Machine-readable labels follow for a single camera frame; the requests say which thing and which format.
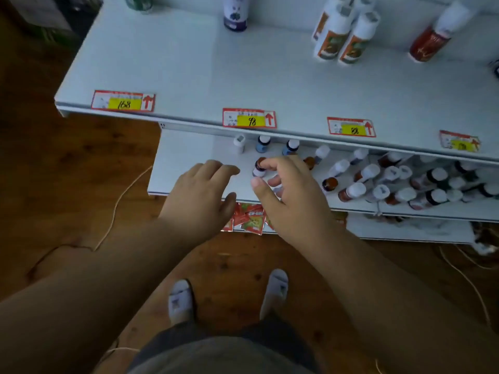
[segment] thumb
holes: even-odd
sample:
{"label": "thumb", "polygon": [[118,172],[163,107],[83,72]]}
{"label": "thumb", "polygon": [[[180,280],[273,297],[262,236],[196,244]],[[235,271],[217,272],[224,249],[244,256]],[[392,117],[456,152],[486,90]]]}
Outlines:
{"label": "thumb", "polygon": [[223,201],[220,206],[220,214],[225,223],[227,223],[228,220],[230,220],[230,218],[234,215],[236,198],[237,195],[235,193],[229,193],[227,197],[225,197],[225,201]]}
{"label": "thumb", "polygon": [[271,216],[271,218],[279,212],[281,207],[283,207],[283,204],[275,196],[271,187],[268,186],[268,184],[261,179],[261,177],[253,177],[251,179],[251,187],[253,188],[255,195],[260,200],[261,205],[264,207],[264,210]]}

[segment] leg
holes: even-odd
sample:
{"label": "leg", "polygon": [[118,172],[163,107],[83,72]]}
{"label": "leg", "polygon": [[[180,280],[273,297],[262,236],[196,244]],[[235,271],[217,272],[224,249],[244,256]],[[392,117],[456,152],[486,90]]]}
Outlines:
{"label": "leg", "polygon": [[290,324],[278,317],[276,311],[286,300],[287,275],[283,270],[273,270],[267,284],[260,310],[260,322],[244,328],[238,336],[269,348],[297,365],[319,373],[312,350]]}
{"label": "leg", "polygon": [[196,324],[194,297],[187,280],[180,280],[173,285],[168,297],[168,314],[171,327],[158,333],[148,342],[137,353],[127,371],[162,352],[209,337]]}

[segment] forearm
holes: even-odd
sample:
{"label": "forearm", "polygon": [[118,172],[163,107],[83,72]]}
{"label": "forearm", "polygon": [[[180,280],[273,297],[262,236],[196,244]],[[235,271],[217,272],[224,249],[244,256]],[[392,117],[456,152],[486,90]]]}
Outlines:
{"label": "forearm", "polygon": [[347,231],[300,250],[391,372],[491,371],[496,335]]}
{"label": "forearm", "polygon": [[90,372],[190,248],[156,220],[2,302],[0,371]]}

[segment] hand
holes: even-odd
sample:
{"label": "hand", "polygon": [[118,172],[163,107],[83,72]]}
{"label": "hand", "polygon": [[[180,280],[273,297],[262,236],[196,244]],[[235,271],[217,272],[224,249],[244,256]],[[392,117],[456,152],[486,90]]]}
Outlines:
{"label": "hand", "polygon": [[[278,171],[268,185],[260,177],[253,177],[251,185],[279,236],[299,251],[330,244],[334,229],[331,210],[303,160],[297,155],[267,158],[260,166]],[[269,187],[280,184],[284,188],[282,202]]]}
{"label": "hand", "polygon": [[221,198],[231,176],[239,172],[237,166],[216,160],[196,164],[179,177],[159,219],[191,248],[211,239],[234,214],[236,194],[230,193],[223,202]]}

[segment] foot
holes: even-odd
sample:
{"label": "foot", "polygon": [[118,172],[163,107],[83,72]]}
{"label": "foot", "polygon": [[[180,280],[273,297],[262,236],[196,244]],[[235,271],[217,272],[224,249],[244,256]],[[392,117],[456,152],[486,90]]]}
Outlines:
{"label": "foot", "polygon": [[171,325],[194,320],[193,296],[189,282],[177,281],[168,297],[168,315]]}
{"label": "foot", "polygon": [[271,311],[277,312],[287,297],[287,274],[282,269],[274,269],[268,278],[264,302],[261,304],[260,320],[263,320]]}

